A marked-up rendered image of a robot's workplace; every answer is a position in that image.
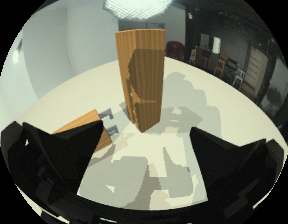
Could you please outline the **wooden post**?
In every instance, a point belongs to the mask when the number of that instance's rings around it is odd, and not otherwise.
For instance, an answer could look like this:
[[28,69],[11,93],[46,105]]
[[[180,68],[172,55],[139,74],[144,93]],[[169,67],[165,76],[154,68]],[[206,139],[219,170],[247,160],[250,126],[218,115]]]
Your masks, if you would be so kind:
[[143,28],[115,36],[128,119],[143,133],[161,117],[165,30]]

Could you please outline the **wooden rail with steel hooks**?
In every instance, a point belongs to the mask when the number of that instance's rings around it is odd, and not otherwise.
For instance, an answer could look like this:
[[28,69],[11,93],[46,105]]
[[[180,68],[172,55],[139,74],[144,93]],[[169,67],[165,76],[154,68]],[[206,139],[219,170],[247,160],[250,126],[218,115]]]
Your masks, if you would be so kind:
[[[105,109],[105,111],[103,112],[96,112],[96,109],[93,109],[92,112],[84,113],[83,116],[80,116],[79,119],[73,120],[72,123],[71,121],[69,121],[67,125],[64,125],[64,127],[62,128],[56,129],[54,133],[67,131],[67,129],[76,128],[76,127],[79,127],[79,125],[93,123],[93,121],[101,120],[105,116],[109,116],[109,119],[113,119],[111,108]],[[116,133],[119,133],[119,129],[117,129],[116,124],[111,125],[111,127],[109,127],[108,129],[104,129],[103,133],[101,133],[101,136],[100,136],[101,139],[99,141],[99,144],[97,144],[95,152],[99,152],[100,149],[108,147],[108,145],[112,143],[111,137],[108,136],[108,133],[113,132],[113,131],[115,131]]]

